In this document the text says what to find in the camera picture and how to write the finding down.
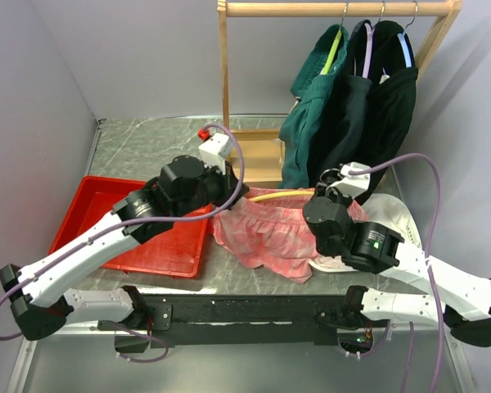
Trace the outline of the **yellow clothes hanger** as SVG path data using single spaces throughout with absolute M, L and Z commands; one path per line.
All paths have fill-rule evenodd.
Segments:
M 340 172 L 339 169 L 327 169 L 321 173 L 319 179 L 323 181 L 325 178 L 334 178 L 336 180 L 341 180 L 344 175 Z M 282 197 L 297 197 L 297 196 L 312 196 L 314 192 L 304 189 L 298 190 L 290 190 L 290 191 L 280 191 L 280 192 L 271 192 L 259 196 L 254 196 L 250 198 L 252 202 L 261 202 L 261 201 L 269 201 Z

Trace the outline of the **pink patterned shorts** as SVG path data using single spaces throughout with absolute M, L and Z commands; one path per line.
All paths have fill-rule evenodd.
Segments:
M 280 191 L 290 190 L 252 187 L 230 210 L 212 218 L 212 234 L 217 244 L 245 267 L 265 267 L 304 283 L 313 274 L 307 260 L 320 255 L 302 214 L 311 196 L 250 201 L 251 197 Z

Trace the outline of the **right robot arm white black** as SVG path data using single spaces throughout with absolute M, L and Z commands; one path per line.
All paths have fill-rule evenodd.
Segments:
M 320 255 L 339 257 L 361 272 L 392 278 L 415 287 L 416 294 L 390 293 L 351 286 L 342 305 L 328 312 L 327 323 L 354 330 L 388 320 L 448 327 L 471 346 L 491 346 L 491 279 L 465 273 L 376 222 L 355 221 L 351 198 L 338 188 L 318 184 L 304 205 L 303 217 Z

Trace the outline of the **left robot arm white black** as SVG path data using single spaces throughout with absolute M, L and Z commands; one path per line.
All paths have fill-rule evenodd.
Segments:
M 79 293 L 74 285 L 174 223 L 196 221 L 193 213 L 202 207 L 212 205 L 216 213 L 231 208 L 248 190 L 229 163 L 219 168 L 194 156 L 178 156 L 62 248 L 24 267 L 3 267 L 2 300 L 10 303 L 19 336 L 37 341 L 67 324 L 91 321 L 139 328 L 149 311 L 135 287 Z

